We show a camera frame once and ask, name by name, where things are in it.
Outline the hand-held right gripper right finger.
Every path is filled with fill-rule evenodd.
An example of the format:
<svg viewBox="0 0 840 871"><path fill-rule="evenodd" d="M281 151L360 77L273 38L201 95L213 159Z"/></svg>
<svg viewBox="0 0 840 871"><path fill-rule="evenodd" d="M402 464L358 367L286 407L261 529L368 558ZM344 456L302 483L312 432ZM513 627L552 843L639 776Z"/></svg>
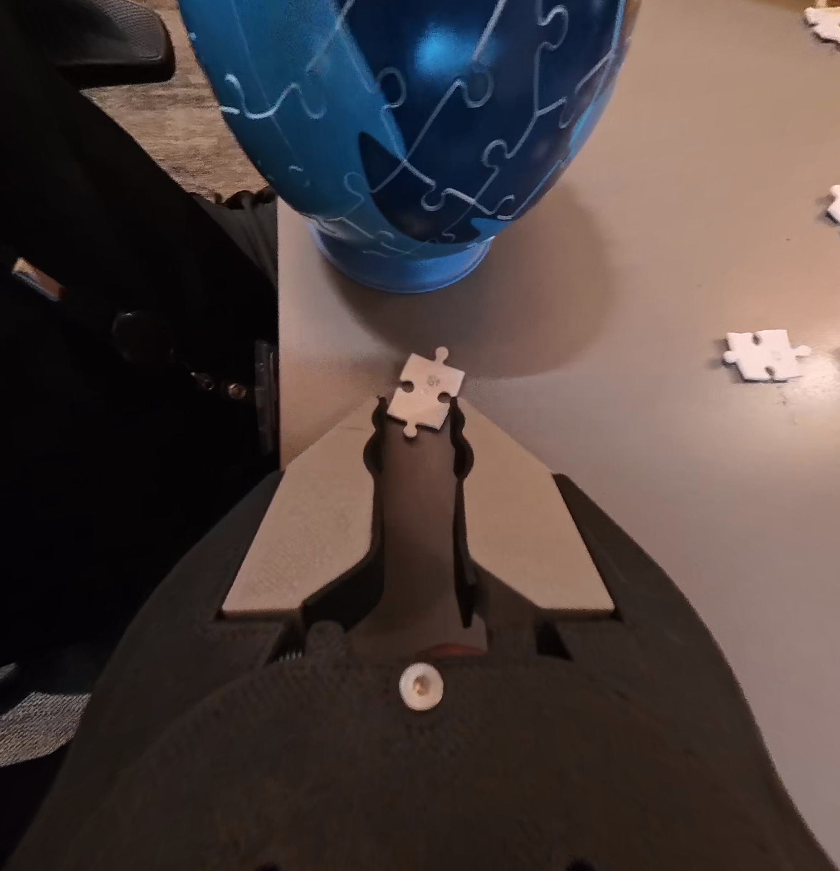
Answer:
<svg viewBox="0 0 840 871"><path fill-rule="evenodd" d="M450 405L455 592L469 626L606 618L615 605L555 474L467 401Z"/></svg>

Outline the person's black top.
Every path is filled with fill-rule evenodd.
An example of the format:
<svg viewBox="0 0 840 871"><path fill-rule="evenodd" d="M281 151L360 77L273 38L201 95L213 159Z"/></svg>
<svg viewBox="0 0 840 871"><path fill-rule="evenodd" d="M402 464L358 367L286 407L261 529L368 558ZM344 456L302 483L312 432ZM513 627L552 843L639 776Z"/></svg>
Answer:
<svg viewBox="0 0 840 871"><path fill-rule="evenodd" d="M273 470L273 193L211 202L0 53L0 669L94 646Z"/></svg>

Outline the blue monster puzzle ball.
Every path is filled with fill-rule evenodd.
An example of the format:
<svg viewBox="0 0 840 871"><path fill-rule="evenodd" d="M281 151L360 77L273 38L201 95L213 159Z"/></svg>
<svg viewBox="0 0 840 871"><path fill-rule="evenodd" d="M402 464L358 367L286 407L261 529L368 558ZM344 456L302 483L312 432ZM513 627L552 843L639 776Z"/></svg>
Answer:
<svg viewBox="0 0 840 871"><path fill-rule="evenodd" d="M396 294L470 274L598 124L631 1L182 1L241 149L329 262Z"/></svg>

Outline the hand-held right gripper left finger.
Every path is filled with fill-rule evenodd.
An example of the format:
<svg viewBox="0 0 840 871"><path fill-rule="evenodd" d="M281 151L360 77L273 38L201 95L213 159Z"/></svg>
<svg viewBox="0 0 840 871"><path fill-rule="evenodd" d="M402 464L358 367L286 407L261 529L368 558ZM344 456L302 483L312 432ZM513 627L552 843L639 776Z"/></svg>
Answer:
<svg viewBox="0 0 840 871"><path fill-rule="evenodd" d="M367 400L284 470L220 612L350 630L383 591L384 402Z"/></svg>

